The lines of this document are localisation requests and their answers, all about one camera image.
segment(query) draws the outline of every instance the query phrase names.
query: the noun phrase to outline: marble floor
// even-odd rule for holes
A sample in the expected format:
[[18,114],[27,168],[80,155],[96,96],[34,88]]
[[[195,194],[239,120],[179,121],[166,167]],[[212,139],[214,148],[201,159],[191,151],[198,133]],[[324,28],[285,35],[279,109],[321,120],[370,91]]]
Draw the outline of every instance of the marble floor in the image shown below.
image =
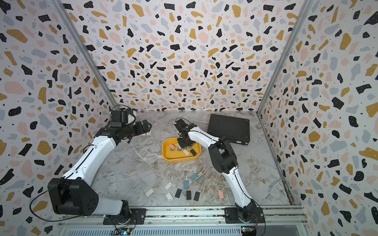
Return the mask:
[[[260,205],[289,205],[282,180],[264,137],[256,113],[222,113],[250,120],[251,141],[248,145],[232,143],[237,155],[242,181]],[[174,121],[183,117],[207,131],[210,113],[137,113],[137,120],[148,120],[152,124],[152,137],[134,137],[130,144],[123,141],[108,155],[93,184],[99,196],[128,200],[130,206],[199,206],[234,205],[234,197],[226,180],[212,166],[207,148],[195,161],[168,163],[162,156],[164,140],[177,137]],[[197,173],[205,181],[199,184],[190,176]],[[189,180],[192,200],[186,200],[183,181]],[[171,181],[173,186],[164,186]],[[145,193],[153,188],[149,197]],[[177,189],[182,189],[180,198],[175,198]],[[218,197],[223,190],[224,199]],[[195,191],[200,192],[199,201],[194,201]],[[174,200],[169,202],[170,192]]]

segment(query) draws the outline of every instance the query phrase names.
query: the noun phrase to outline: cable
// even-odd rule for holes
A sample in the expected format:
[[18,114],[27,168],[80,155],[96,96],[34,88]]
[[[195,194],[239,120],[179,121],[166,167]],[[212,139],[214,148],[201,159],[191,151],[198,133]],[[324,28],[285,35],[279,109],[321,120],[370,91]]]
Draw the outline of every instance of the cable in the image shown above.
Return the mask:
[[264,233],[260,236],[263,236],[265,234],[265,230],[266,230],[265,214],[263,213],[262,216],[264,217]]
[[176,118],[175,119],[175,122],[178,120],[178,119],[184,119],[184,120],[186,120],[186,121],[188,121],[187,119],[185,119],[185,118],[182,118],[182,117],[179,117],[179,118]]
[[66,219],[60,219],[60,220],[56,220],[56,221],[51,221],[51,220],[46,220],[46,219],[44,219],[44,218],[41,218],[41,217],[37,216],[37,215],[33,212],[33,210],[31,209],[31,204],[32,204],[32,203],[33,203],[33,202],[34,202],[39,196],[41,196],[41,195],[45,194],[46,192],[50,191],[52,188],[55,188],[56,186],[58,186],[60,183],[62,183],[62,182],[63,182],[64,180],[66,180],[67,178],[62,179],[62,181],[60,181],[59,183],[57,183],[57,184],[54,185],[53,187],[49,188],[48,190],[44,191],[43,193],[39,194],[38,196],[36,196],[36,197],[30,202],[30,204],[29,204],[29,209],[30,209],[30,212],[31,212],[35,217],[37,217],[38,219],[41,219],[41,220],[43,220],[43,221],[47,221],[47,222],[66,221],[66,220],[69,220],[69,219],[73,219],[73,218],[79,217],[79,216],[74,216],[74,217],[70,217],[70,218],[66,218]]
[[83,150],[83,154],[86,152],[85,151],[85,149],[87,148],[87,147],[89,147],[89,146],[95,146],[94,144],[89,144],[89,145],[87,145],[87,146],[85,146],[82,150]]

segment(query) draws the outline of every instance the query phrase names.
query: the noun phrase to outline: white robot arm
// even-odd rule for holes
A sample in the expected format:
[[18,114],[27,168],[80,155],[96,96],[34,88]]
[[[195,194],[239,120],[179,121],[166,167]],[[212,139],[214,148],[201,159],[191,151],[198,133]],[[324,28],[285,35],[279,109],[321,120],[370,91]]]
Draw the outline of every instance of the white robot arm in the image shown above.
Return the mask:
[[240,178],[236,155],[227,138],[214,137],[193,123],[186,124],[182,119],[175,122],[175,127],[180,135],[177,141],[181,147],[192,146],[197,142],[209,149],[214,168],[226,178],[234,194],[239,218],[249,222],[257,207]]

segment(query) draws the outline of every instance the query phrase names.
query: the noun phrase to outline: black case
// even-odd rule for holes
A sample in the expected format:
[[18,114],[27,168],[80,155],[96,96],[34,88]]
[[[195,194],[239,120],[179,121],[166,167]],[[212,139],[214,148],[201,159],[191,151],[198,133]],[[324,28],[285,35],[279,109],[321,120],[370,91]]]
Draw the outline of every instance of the black case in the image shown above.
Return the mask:
[[219,138],[226,137],[230,143],[248,145],[249,119],[211,114],[208,133]]

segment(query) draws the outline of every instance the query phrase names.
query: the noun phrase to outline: patterned wall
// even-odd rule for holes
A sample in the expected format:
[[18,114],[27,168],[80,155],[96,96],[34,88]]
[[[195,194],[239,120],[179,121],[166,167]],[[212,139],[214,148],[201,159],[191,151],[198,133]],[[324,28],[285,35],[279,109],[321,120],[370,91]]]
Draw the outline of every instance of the patterned wall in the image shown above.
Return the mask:
[[378,235],[377,23],[377,1],[314,1],[263,110],[314,235]]
[[[108,102],[49,1],[0,7],[0,235],[52,235],[29,203],[76,162]],[[32,209],[58,218],[48,193]]]
[[64,0],[119,103],[140,110],[259,106],[300,0]]

